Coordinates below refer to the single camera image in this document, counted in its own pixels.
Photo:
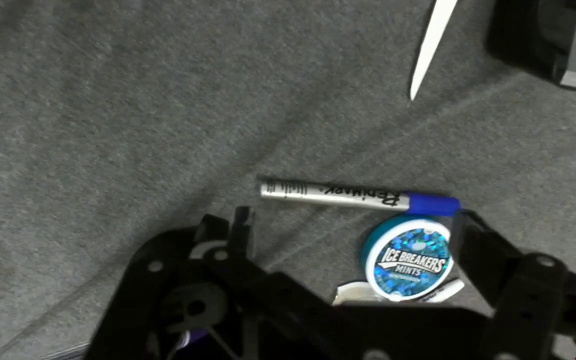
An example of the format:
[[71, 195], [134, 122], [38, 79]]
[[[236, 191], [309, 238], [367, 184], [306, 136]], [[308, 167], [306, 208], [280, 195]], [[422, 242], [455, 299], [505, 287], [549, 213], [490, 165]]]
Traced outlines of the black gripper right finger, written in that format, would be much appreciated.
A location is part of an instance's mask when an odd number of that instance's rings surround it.
[[555, 337], [576, 343], [576, 271], [559, 257], [519, 250], [472, 209], [454, 220], [451, 256], [493, 309], [477, 347], [484, 360], [562, 360]]

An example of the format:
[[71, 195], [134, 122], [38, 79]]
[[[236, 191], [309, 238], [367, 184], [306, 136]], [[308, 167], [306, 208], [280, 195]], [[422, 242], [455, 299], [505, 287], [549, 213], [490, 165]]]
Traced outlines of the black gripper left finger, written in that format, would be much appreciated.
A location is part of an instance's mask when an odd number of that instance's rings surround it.
[[86, 360], [341, 360], [332, 309], [252, 262], [252, 209], [203, 216], [147, 240], [86, 347]]

